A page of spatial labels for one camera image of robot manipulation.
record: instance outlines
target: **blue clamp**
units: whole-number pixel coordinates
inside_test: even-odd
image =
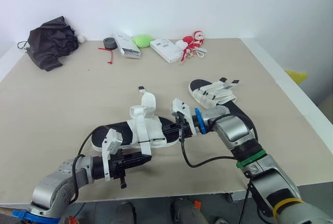
[[[199,122],[199,124],[200,124],[200,128],[201,128],[202,133],[203,133],[203,134],[207,134],[207,131],[206,131],[206,129],[204,128],[203,118],[202,118],[202,115],[201,115],[200,110],[199,110],[198,108],[195,108],[194,110],[195,110],[196,115],[197,115],[197,117],[198,117],[198,122]]]
[[[33,215],[25,210],[14,210],[13,212],[11,212],[11,215],[17,217],[19,220],[30,220],[32,222],[37,222],[41,224],[58,224],[60,221],[60,218],[47,218],[43,216]]]

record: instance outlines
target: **green ring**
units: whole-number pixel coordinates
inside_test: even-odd
[[[258,160],[260,157],[262,157],[263,155],[266,154],[266,151],[264,149],[260,150],[258,153],[252,155],[251,157],[245,159],[245,160],[242,160],[242,161],[239,161],[237,162],[236,166],[237,168],[242,168],[244,167],[245,165],[255,161],[255,160]]]

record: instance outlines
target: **slipper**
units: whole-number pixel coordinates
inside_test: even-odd
[[[231,89],[238,83],[239,80],[227,83],[227,79],[225,77],[222,77],[213,83],[202,79],[196,79],[190,82],[188,90],[194,100],[206,109],[213,108],[216,105],[223,105],[229,109],[230,113],[242,114],[248,117],[234,103],[237,97],[233,94]],[[253,128],[252,123],[249,120],[246,118],[242,120],[250,130]]]
[[[164,117],[159,117],[159,120],[161,121],[162,124],[162,129],[164,127],[167,127],[171,124],[173,124],[172,121],[164,118]],[[128,123],[126,121],[124,122],[118,122],[118,123],[113,123],[113,124],[109,124],[106,125],[108,128],[111,129],[115,129],[116,132],[121,133],[122,137],[123,137],[123,142],[121,144],[121,148],[122,149],[127,149],[127,148],[140,148],[140,144],[131,144],[132,143],[132,138],[133,138],[133,132],[130,128],[130,126],[128,125]],[[94,133],[92,134],[92,146],[93,149],[101,152],[102,151],[102,142],[106,137],[106,134],[108,133],[108,130],[106,128],[98,128],[94,131]],[[166,144],[161,146],[161,145],[154,145],[154,142],[151,144],[151,148],[156,148],[156,147],[168,147],[171,146],[175,143],[178,142],[178,138],[179,138],[179,134],[178,132],[175,133],[163,133],[165,138],[166,138]]]
[[[142,154],[151,155],[151,148],[167,147],[178,142],[178,133],[170,130],[173,124],[165,118],[154,115],[156,98],[143,86],[139,87],[142,93],[141,105],[130,108],[131,120],[114,123],[107,127],[116,130],[122,135],[121,148],[141,148]],[[102,152],[102,143],[108,130],[97,128],[92,134],[92,146],[94,150]]]

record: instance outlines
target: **yellow object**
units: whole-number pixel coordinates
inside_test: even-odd
[[[308,78],[308,74],[303,73],[297,73],[295,71],[285,70],[285,72],[292,78],[292,80],[300,84],[302,81],[304,81],[306,78]]]
[[[290,202],[305,203],[304,201],[302,201],[301,199],[298,199],[298,198],[288,198],[288,199],[284,199],[284,200],[278,202],[278,204],[276,204],[273,209],[273,216],[275,219],[276,219],[278,209],[281,208],[283,205],[286,205],[287,203],[290,203]]]

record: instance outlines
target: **beige tabletop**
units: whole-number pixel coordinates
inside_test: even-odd
[[[174,98],[193,110],[200,107],[188,92],[193,79],[239,79],[236,104],[255,123],[259,142],[297,185],[333,180],[333,155],[270,74],[239,39],[206,40],[209,53],[184,63],[168,64],[151,48],[142,59],[98,50],[89,41],[63,66],[45,72],[27,55],[0,83],[0,204],[28,203],[36,184],[72,158],[96,126],[129,119],[140,104],[138,86],[156,96],[158,116],[173,120]],[[230,155],[217,134],[187,139],[192,163]],[[79,201],[203,194],[243,190],[247,179],[235,161],[218,160],[189,168],[180,144],[154,149],[152,161],[126,171],[127,188],[119,180],[98,180],[80,190]],[[86,155],[98,155],[88,143]]]

